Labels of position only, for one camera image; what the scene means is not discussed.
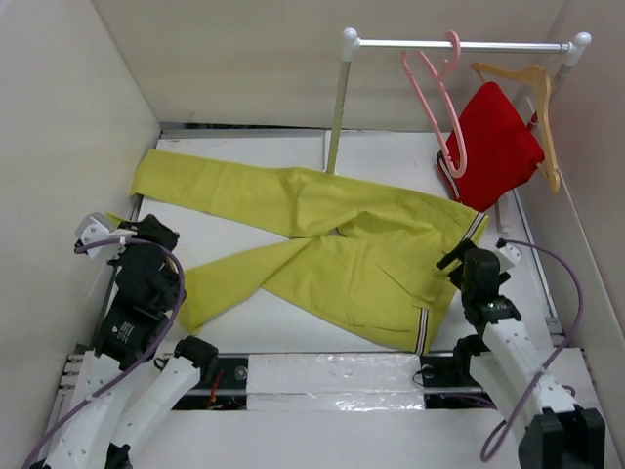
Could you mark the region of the yellow-green trousers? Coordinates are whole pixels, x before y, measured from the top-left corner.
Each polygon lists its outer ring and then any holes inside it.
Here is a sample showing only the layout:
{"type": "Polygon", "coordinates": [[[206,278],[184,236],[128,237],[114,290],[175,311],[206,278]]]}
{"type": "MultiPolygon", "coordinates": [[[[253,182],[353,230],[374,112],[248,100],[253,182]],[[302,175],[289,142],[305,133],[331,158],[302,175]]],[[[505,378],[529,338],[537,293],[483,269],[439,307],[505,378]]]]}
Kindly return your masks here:
{"type": "Polygon", "coordinates": [[[432,194],[302,168],[153,149],[132,193],[281,236],[188,269],[180,325],[201,329],[259,289],[381,346],[427,353],[455,295],[439,260],[488,217],[432,194]]]}

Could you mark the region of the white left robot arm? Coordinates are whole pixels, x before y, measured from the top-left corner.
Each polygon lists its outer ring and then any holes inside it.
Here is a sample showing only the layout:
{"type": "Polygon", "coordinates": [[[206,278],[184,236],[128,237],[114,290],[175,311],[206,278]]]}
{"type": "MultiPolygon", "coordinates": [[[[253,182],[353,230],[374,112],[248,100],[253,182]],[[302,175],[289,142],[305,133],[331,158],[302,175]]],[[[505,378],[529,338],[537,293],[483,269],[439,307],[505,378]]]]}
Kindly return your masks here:
{"type": "Polygon", "coordinates": [[[70,410],[46,432],[25,468],[131,468],[167,413],[193,387],[217,378],[218,350],[195,336],[158,360],[158,347],[186,297],[173,250],[179,234],[155,216],[88,215],[74,251],[108,256],[117,292],[79,373],[70,410]]]}

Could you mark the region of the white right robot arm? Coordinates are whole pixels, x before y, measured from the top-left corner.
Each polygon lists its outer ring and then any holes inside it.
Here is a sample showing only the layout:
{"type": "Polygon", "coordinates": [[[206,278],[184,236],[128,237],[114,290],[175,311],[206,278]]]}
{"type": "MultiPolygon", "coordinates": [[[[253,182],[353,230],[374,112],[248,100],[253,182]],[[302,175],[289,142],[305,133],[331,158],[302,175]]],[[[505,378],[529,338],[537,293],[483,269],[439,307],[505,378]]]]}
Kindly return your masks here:
{"type": "Polygon", "coordinates": [[[449,270],[464,317],[475,330],[457,342],[451,372],[462,384],[477,382],[504,418],[486,438],[479,459],[490,461],[514,436],[522,468],[602,468],[604,418],[582,406],[550,371],[566,345],[540,358],[520,310],[500,292],[514,264],[506,251],[520,246],[518,240],[499,239],[490,251],[464,239],[437,262],[449,270]]]}

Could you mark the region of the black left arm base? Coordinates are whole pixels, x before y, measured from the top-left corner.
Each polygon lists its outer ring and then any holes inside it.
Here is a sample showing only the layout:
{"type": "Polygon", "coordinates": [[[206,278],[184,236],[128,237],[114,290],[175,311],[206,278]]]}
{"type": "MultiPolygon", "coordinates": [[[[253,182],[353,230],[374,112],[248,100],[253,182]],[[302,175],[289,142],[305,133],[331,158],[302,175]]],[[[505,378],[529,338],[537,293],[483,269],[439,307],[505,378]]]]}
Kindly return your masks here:
{"type": "Polygon", "coordinates": [[[247,407],[247,355],[223,355],[210,378],[187,391],[173,410],[244,410],[247,407]]]}

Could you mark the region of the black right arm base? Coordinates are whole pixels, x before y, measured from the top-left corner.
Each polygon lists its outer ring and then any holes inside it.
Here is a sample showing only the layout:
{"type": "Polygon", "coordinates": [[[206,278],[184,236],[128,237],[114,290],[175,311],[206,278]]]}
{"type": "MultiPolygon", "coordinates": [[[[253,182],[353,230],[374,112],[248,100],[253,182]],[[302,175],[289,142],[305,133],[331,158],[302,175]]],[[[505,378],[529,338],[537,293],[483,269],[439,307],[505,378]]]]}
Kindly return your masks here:
{"type": "Polygon", "coordinates": [[[451,354],[426,355],[413,382],[424,394],[426,409],[494,408],[490,397],[451,354]]]}

